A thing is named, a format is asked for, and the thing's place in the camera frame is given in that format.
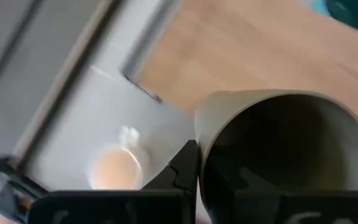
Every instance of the wooden surface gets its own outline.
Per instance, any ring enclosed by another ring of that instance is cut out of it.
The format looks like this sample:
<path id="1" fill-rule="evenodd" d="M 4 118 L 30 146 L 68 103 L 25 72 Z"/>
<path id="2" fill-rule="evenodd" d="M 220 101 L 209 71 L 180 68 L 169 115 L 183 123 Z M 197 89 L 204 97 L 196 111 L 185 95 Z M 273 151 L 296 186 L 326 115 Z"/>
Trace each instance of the wooden surface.
<path id="1" fill-rule="evenodd" d="M 291 0 L 181 0 L 140 84 L 189 113 L 214 91 L 283 88 L 358 115 L 358 31 Z"/>

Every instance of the wooden table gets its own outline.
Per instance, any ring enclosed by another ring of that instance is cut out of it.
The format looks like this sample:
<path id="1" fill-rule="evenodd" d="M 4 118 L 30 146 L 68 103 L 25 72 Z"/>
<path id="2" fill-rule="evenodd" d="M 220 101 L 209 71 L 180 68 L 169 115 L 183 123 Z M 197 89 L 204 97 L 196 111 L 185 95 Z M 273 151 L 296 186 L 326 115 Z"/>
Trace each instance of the wooden table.
<path id="1" fill-rule="evenodd" d="M 292 0 L 181 0 L 139 82 L 189 113 L 214 91 L 282 88 L 358 115 L 358 31 Z"/>

